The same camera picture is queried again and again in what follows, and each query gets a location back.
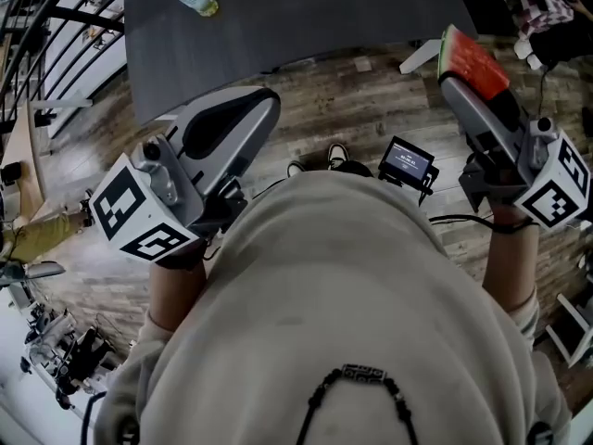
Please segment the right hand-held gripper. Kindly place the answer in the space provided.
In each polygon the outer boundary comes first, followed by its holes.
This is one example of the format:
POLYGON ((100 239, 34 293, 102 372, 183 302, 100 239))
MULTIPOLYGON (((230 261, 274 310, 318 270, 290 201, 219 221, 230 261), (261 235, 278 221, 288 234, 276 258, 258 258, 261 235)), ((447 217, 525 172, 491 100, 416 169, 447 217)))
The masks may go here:
POLYGON ((487 198, 512 205, 543 228, 560 228, 582 219, 589 208, 591 174, 566 132, 550 118, 529 122, 511 89, 484 102, 461 79, 447 76, 440 89, 474 145, 524 146, 511 157, 504 149, 476 152, 459 178, 474 210, 487 198))

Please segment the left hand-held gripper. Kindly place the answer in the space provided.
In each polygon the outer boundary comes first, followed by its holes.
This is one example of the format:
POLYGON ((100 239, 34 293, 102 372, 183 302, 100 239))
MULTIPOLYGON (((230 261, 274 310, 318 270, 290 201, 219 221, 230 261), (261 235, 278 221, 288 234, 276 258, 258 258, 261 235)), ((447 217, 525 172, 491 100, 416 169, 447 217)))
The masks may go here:
POLYGON ((220 90, 186 106, 165 134, 122 154, 90 199, 110 246, 156 262, 226 232, 247 205, 239 183, 224 179, 210 194, 197 183, 242 176, 278 121, 280 106, 266 87, 220 90))

